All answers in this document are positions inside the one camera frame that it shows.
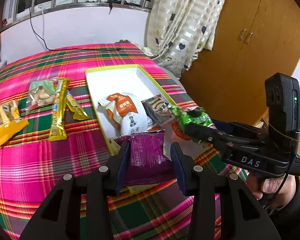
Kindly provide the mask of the person's right hand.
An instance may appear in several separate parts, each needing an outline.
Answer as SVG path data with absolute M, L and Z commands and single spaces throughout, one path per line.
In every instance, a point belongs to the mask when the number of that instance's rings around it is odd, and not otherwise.
M 250 172 L 246 179 L 246 185 L 257 200 L 260 200 L 264 194 L 275 194 L 280 186 L 282 186 L 280 191 L 277 195 L 273 196 L 270 204 L 268 205 L 270 209 L 275 209 L 286 206 L 293 199 L 296 192 L 295 177 L 288 175 L 283 184 L 284 179 L 285 177 L 268 178 L 260 182 L 257 176 Z

